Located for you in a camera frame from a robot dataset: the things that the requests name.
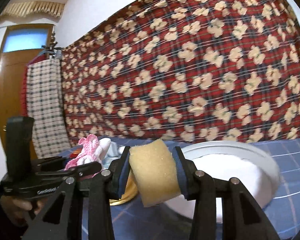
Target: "beige flower pattern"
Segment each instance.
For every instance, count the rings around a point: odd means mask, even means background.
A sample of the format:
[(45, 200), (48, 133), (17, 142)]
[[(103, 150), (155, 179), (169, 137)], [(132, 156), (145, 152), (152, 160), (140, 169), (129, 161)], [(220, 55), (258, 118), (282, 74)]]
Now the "beige flower pattern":
[(300, 138), (300, 29), (285, 0), (135, 0), (60, 65), (72, 145)]

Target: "sponge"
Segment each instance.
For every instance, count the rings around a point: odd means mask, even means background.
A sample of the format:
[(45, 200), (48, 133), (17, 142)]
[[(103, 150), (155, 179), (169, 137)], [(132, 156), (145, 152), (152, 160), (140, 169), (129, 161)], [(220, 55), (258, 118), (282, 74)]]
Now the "sponge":
[(130, 148), (129, 163), (145, 207), (181, 195), (176, 164), (161, 139)]

